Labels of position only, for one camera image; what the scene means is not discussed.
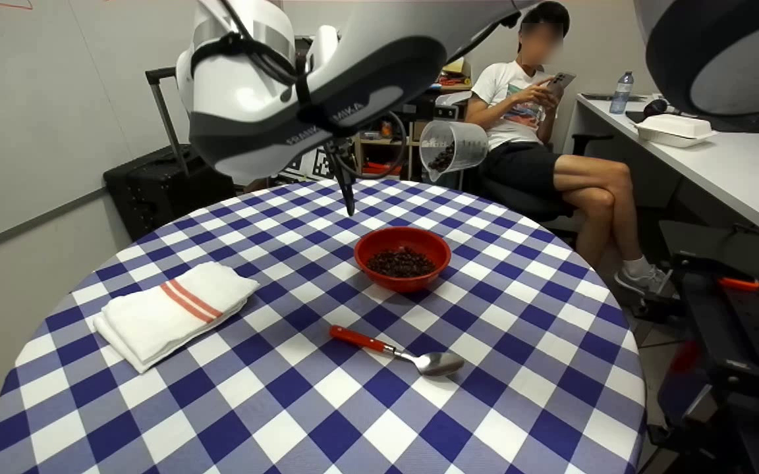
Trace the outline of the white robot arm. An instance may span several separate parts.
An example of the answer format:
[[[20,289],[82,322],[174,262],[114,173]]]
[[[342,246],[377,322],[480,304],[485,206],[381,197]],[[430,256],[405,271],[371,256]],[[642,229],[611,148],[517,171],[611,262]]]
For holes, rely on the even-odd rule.
[[[190,142],[253,183],[421,94],[441,68],[541,0],[342,0],[334,33],[296,52],[275,0],[194,0],[176,58]],[[633,0],[645,68],[680,110],[759,113],[759,0]]]

